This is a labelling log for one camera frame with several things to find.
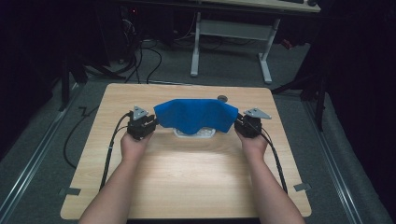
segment human hand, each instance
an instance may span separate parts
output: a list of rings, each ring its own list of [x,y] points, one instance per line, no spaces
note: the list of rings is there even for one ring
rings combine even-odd
[[[242,142],[242,149],[244,150],[245,156],[248,161],[252,161],[255,159],[262,160],[265,149],[267,149],[268,142],[265,141],[260,135],[254,138],[244,137],[241,133],[235,130],[239,139]]]
[[[131,161],[138,163],[144,155],[149,139],[154,133],[149,134],[140,141],[132,138],[130,134],[125,132],[121,138],[121,155],[123,161]]]

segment desk leg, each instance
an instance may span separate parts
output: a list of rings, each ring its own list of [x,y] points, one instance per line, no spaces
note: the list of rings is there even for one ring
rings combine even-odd
[[[201,34],[201,12],[197,12],[197,22],[195,25],[195,45],[194,52],[192,53],[191,62],[191,76],[198,76],[198,66],[199,66],[199,37]]]
[[[269,36],[268,36],[268,40],[267,40],[267,44],[264,49],[264,53],[259,53],[260,65],[262,66],[262,75],[264,76],[264,82],[266,84],[272,83],[271,74],[268,69],[267,57],[268,57],[268,53],[270,52],[271,46],[274,42],[274,38],[275,38],[277,27],[279,26],[279,23],[280,23],[280,19],[276,19],[274,21],[274,25],[270,31]]]

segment gray carpet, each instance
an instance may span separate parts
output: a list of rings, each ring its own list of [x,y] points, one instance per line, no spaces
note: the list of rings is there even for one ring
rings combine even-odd
[[[145,43],[146,47],[153,42]],[[273,89],[294,78],[309,46],[286,50],[273,46],[268,63],[274,83],[265,85],[256,54],[262,43],[254,42],[244,46],[223,44],[216,50],[202,49],[200,74],[190,77],[191,46],[173,48],[157,45],[163,62],[150,80],[190,83],[197,85],[249,86]],[[216,43],[206,44],[206,48],[216,47]],[[139,69],[141,82],[146,81],[148,73],[157,65],[159,57],[150,50],[143,50],[143,61]],[[7,223],[76,223],[62,220],[60,211],[64,196],[59,195],[61,188],[67,188],[74,170],[63,157],[64,142],[73,127],[81,120],[81,106],[87,111],[100,104],[105,87],[115,82],[106,77],[91,76],[83,87],[77,100],[71,105],[58,132],[49,145],[49,151],[37,170],[27,190],[16,206]],[[130,81],[136,83],[133,76]],[[32,118],[30,125],[21,135],[19,141],[0,163],[2,185],[0,199],[3,201],[13,184],[29,161],[35,148],[58,114],[60,107],[60,85],[54,89],[54,97]],[[349,223],[345,209],[338,197],[336,188],[329,174],[320,149],[315,127],[298,97],[297,91],[275,95],[278,108],[291,150],[297,162],[302,180],[311,185],[307,192],[312,207],[312,215],[307,223]],[[67,155],[71,162],[77,164],[80,153],[91,129],[95,113],[85,118],[76,128],[67,145]],[[354,202],[359,208],[363,223],[392,223],[386,210],[377,199],[371,183],[353,154],[342,127],[332,110],[329,99],[326,100],[323,127],[324,134],[333,155],[351,190]],[[136,223],[257,223],[257,220],[150,220]]]

